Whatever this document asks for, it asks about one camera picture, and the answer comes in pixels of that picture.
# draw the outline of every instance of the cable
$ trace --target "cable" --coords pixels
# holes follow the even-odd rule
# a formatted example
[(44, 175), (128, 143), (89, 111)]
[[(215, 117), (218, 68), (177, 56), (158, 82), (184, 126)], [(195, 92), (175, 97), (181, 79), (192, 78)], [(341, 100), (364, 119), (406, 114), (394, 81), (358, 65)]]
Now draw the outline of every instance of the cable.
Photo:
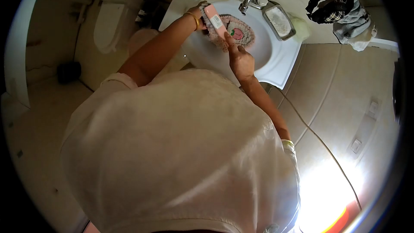
[(79, 24), (79, 27), (78, 27), (78, 32), (77, 32), (77, 34), (76, 34), (76, 39), (75, 39), (75, 49), (73, 50), (73, 57), (72, 57), (72, 61), (75, 61), (76, 46), (77, 46), (77, 39), (78, 39), (78, 37), (79, 37), (79, 32), (80, 32), (80, 27), (81, 27), (81, 25), (82, 25), (82, 24)]
[(293, 110), (295, 110), (296, 114), (299, 116), (299, 119), (301, 120), (301, 122), (306, 126), (306, 128), (308, 128), (308, 130), (310, 130), (317, 138), (318, 140), (322, 143), (322, 145), (325, 147), (325, 149), (328, 151), (328, 153), (330, 154), (330, 156), (334, 159), (335, 163), (337, 164), (338, 168), (340, 169), (341, 173), (344, 175), (345, 179), (347, 180), (349, 186), (351, 187), (352, 191), (354, 192), (354, 196), (355, 196), (355, 201), (356, 204), (358, 206), (358, 209), (361, 211), (361, 204), (359, 202), (358, 199), (358, 195), (355, 192), (354, 187), (351, 184), (351, 181), (349, 181), (347, 175), (345, 174), (344, 170), (342, 169), (341, 165), (339, 164), (338, 160), (335, 158), (334, 154), (331, 152), (331, 150), (328, 148), (328, 146), (323, 142), (323, 140), (313, 131), (313, 129), (311, 129), (306, 122), (302, 119), (302, 116), (299, 114), (299, 112), (296, 110), (296, 108), (293, 106), (292, 102), (289, 100), (289, 98), (287, 98), (285, 96), (285, 94), (283, 94), (282, 90), (280, 90), (278, 87), (275, 86), (275, 88), (277, 88), (277, 90), (279, 90), (279, 92), (285, 97), (285, 99), (289, 102), (289, 104), (292, 106)]

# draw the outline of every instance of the sink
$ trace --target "sink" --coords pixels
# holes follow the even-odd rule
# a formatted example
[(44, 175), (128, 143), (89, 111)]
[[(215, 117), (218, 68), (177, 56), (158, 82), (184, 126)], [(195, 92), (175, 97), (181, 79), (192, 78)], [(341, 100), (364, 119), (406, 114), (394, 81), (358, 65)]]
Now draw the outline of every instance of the sink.
[[(201, 0), (172, 0), (159, 27), (166, 29), (173, 21)], [(280, 89), (286, 81), (295, 64), (301, 43), (294, 38), (280, 41), (267, 24), (261, 10), (249, 7), (243, 16), (238, 10), (239, 0), (212, 2), (219, 14), (230, 14), (247, 23), (255, 32), (255, 43), (246, 50), (256, 60), (255, 76), (260, 82), (266, 82)], [(189, 61), (200, 69), (214, 70), (231, 80), (237, 86), (237, 81), (229, 66), (229, 54), (224, 53), (211, 43), (201, 31), (194, 32), (181, 46), (181, 52)]]
[[(244, 16), (239, 10), (239, 0), (213, 3), (219, 14), (230, 14), (249, 25), (255, 33), (255, 43), (246, 50), (255, 58), (255, 76), (283, 89), (298, 55), (300, 43), (293, 38), (280, 41), (263, 18), (262, 11), (249, 7)], [(201, 31), (192, 33), (182, 49), (197, 68), (221, 73), (239, 86), (229, 66), (229, 54), (210, 42)]]

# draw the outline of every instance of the bracelet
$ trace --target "bracelet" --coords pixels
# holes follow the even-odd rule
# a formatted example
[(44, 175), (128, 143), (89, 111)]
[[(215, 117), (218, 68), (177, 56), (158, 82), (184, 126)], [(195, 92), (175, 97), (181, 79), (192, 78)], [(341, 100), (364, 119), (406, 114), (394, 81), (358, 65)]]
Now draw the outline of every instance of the bracelet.
[(186, 14), (186, 13), (191, 14), (191, 15), (194, 17), (195, 22), (197, 23), (197, 28), (196, 28), (194, 31), (197, 31), (197, 30), (198, 30), (198, 27), (199, 27), (199, 25), (200, 25), (199, 20), (197, 19), (197, 17), (195, 16), (195, 14), (190, 13), (190, 12), (185, 12), (184, 14)]

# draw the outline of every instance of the toilet seat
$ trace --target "toilet seat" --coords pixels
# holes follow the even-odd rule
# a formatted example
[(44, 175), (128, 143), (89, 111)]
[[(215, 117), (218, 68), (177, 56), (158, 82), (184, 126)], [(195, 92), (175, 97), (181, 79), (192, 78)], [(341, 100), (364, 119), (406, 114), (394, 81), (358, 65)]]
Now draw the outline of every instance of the toilet seat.
[(103, 3), (94, 29), (94, 41), (101, 53), (116, 51), (128, 8), (124, 4)]

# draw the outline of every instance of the barcode label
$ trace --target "barcode label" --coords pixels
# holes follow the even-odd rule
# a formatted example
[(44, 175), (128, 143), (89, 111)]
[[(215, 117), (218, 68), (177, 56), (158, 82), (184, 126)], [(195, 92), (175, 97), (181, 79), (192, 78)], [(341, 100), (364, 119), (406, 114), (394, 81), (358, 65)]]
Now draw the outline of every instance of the barcode label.
[(210, 18), (210, 22), (213, 24), (214, 28), (218, 29), (220, 26), (223, 25), (220, 17), (218, 15), (214, 15), (212, 18)]

